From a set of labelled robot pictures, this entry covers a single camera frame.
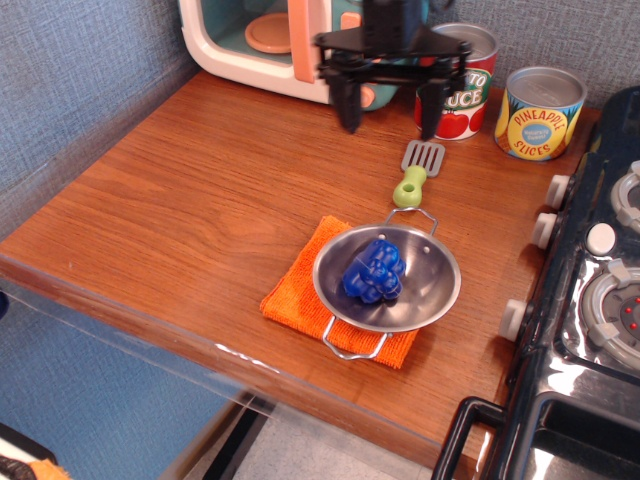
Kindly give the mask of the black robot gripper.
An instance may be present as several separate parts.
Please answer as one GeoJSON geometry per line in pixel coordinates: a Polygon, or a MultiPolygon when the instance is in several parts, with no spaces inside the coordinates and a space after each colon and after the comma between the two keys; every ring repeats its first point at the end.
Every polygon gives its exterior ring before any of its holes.
{"type": "Polygon", "coordinates": [[[362,121],[360,84],[378,83],[421,86],[421,139],[435,136],[449,90],[466,86],[471,44],[428,27],[428,8],[427,1],[364,1],[360,26],[315,36],[319,76],[347,132],[362,121]]]}

